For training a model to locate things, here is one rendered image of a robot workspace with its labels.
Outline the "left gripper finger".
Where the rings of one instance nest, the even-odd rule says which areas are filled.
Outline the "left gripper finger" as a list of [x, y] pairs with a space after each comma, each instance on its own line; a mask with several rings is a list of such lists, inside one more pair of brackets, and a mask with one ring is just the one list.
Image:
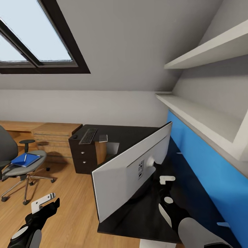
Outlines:
[[54, 202], [56, 209], [60, 207], [60, 199], [58, 198], [56, 202]]

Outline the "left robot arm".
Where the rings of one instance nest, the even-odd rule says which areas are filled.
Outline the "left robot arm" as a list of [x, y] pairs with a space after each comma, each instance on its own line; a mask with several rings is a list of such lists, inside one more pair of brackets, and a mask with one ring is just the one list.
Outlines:
[[41, 205], [55, 197], [56, 194], [51, 193], [32, 202], [32, 213], [26, 216], [26, 224], [13, 235], [7, 248], [39, 248], [42, 239], [41, 230], [47, 219], [56, 214], [57, 208], [60, 207], [60, 199], [46, 206]]

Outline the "monitor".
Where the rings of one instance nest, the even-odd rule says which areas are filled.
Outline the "monitor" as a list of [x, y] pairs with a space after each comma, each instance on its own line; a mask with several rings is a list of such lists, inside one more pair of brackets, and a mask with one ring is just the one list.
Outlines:
[[140, 139], [121, 152], [90, 170], [98, 220], [101, 223], [126, 202], [137, 201], [147, 194], [158, 199], [158, 190], [131, 199], [144, 182], [155, 172], [160, 181], [161, 165], [167, 155], [173, 122]]

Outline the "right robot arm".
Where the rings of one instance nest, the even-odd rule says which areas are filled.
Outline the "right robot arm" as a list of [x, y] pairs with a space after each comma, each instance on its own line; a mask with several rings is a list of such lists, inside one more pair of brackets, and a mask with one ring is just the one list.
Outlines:
[[233, 248], [225, 240], [213, 234], [195, 219], [193, 219], [186, 209], [180, 208], [170, 195], [175, 176], [160, 176], [160, 181], [153, 180], [151, 185], [154, 190], [158, 190], [161, 202], [159, 211], [176, 231], [185, 248]]

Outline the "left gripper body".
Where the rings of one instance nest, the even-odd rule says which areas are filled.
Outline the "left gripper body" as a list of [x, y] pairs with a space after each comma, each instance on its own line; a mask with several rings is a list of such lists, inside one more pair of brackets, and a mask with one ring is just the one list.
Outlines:
[[44, 206], [40, 211], [36, 212], [35, 214], [29, 214], [26, 216], [25, 221], [28, 223], [31, 219], [36, 217], [41, 217], [44, 220], [44, 224], [46, 223], [47, 219], [54, 214], [56, 214], [57, 209], [54, 202]]

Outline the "folder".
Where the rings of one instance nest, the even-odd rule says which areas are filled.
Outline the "folder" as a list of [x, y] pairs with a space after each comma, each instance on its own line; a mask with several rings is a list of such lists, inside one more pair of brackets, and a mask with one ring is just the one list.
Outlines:
[[22, 167], [28, 167], [33, 162], [37, 161], [40, 157], [41, 157], [40, 155], [24, 153], [19, 157], [16, 157], [14, 160], [12, 160], [11, 164]]

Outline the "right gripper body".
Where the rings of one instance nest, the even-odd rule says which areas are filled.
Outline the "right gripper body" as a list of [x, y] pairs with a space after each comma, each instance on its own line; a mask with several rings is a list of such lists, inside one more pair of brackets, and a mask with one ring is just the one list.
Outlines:
[[165, 185], [161, 184], [158, 180], [153, 180], [153, 189], [158, 190], [158, 193], [162, 189], [166, 189], [168, 191], [172, 190], [173, 182], [165, 181]]

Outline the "notebook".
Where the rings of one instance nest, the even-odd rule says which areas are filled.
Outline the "notebook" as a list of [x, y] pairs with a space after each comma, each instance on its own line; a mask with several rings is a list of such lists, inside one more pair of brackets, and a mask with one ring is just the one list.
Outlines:
[[108, 141], [107, 135], [100, 135], [99, 142], [107, 142], [107, 141]]

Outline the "swivel chair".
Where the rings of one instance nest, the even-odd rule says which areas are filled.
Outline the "swivel chair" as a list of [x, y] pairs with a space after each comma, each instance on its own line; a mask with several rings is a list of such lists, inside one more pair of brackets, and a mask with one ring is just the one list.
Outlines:
[[19, 183], [14, 185], [11, 189], [9, 189], [1, 196], [2, 202], [5, 202], [8, 199], [8, 197], [3, 197], [5, 194], [9, 193], [11, 190], [19, 186], [24, 181], [27, 181], [25, 188], [24, 202], [23, 202], [23, 204], [26, 205], [29, 202], [28, 200], [26, 200], [28, 183], [30, 184], [30, 186], [32, 186], [33, 185], [32, 179], [50, 179], [52, 183], [55, 181], [53, 178], [49, 178], [49, 177], [34, 176], [35, 174], [39, 173], [45, 168], [47, 171], [49, 171], [50, 168], [49, 167], [47, 168], [46, 166], [35, 172], [35, 170], [44, 163], [47, 153], [43, 150], [28, 152], [29, 143], [33, 143], [33, 142], [35, 142], [34, 139], [26, 139], [20, 141], [19, 143], [25, 144], [25, 148], [24, 148], [25, 153], [40, 155], [41, 157], [37, 161], [29, 165], [28, 167], [22, 167], [11, 164], [11, 161], [18, 156], [18, 145], [16, 141], [10, 136], [10, 134], [2, 126], [0, 126], [0, 182], [4, 182], [8, 178], [20, 177], [21, 179]]

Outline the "keyboard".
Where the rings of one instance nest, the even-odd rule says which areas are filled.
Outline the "keyboard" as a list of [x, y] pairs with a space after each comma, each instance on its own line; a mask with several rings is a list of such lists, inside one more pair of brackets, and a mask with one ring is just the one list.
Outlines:
[[97, 128], [88, 129], [79, 144], [90, 144], [97, 131]]

